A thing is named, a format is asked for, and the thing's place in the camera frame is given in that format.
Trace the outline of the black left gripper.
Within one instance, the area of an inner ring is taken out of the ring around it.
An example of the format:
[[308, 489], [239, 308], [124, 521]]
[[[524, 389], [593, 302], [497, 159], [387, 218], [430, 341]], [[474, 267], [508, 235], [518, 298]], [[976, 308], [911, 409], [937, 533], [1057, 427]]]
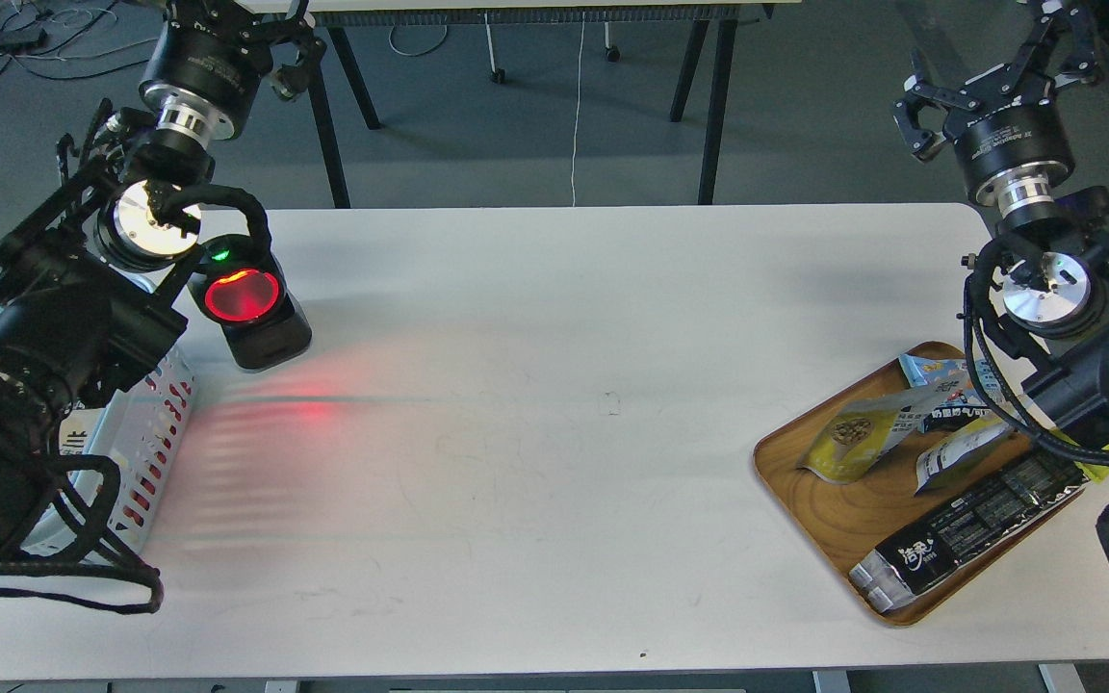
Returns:
[[142, 75], [157, 126], [194, 141], [240, 137], [260, 85], [294, 101], [322, 75], [326, 45], [305, 1], [264, 19], [237, 1], [155, 1], [164, 19]]

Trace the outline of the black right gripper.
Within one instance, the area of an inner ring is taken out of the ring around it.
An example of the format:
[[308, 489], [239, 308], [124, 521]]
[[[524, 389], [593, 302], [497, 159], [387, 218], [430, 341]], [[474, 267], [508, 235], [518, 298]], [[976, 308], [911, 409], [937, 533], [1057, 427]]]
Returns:
[[[991, 67], [963, 86], [936, 85], [925, 57], [910, 51], [912, 74], [893, 102], [893, 121], [917, 161], [937, 157], [952, 143], [967, 185], [967, 196], [994, 206], [995, 177], [1011, 169], [1032, 167], [1057, 186], [1074, 173], [1072, 150], [1054, 104], [1059, 91], [1095, 86], [1096, 23], [1082, 1], [1029, 1], [1032, 27], [1014, 54], [1014, 86], [1003, 91], [1005, 67]], [[920, 113], [943, 114], [942, 126], [924, 128]]]

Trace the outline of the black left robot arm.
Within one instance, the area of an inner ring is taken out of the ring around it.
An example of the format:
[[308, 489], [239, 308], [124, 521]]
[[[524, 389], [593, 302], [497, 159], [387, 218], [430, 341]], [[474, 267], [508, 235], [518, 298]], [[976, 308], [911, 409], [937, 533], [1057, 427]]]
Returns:
[[[260, 85], [283, 100], [321, 74], [307, 3], [264, 19], [235, 1], [163, 1], [140, 109], [98, 106], [59, 143], [62, 183], [0, 242], [0, 578], [98, 578], [147, 589], [112, 613], [154, 613], [157, 569], [112, 529], [123, 472], [63, 455], [59, 426], [143, 381], [189, 320], [181, 291], [230, 355], [261, 371], [313, 330], [287, 289], [260, 200], [213, 183], [213, 141], [240, 137]], [[67, 169], [78, 154], [79, 167]], [[0, 585], [1, 598], [32, 597]]]

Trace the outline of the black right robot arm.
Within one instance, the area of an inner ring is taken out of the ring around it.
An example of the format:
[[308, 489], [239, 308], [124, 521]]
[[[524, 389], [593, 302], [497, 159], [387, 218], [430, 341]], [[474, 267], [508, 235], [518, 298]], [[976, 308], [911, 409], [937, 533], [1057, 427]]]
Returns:
[[1042, 452], [1109, 468], [1109, 192], [1055, 194], [1075, 169], [1055, 100], [1099, 77], [1095, 17], [1083, 1], [1039, 1], [1029, 14], [1013, 59], [958, 86], [934, 84], [913, 52], [891, 116], [912, 157], [950, 146], [969, 202], [999, 212], [965, 259], [965, 343], [1029, 361], [1022, 395], [1051, 427], [1008, 386], [991, 411]]

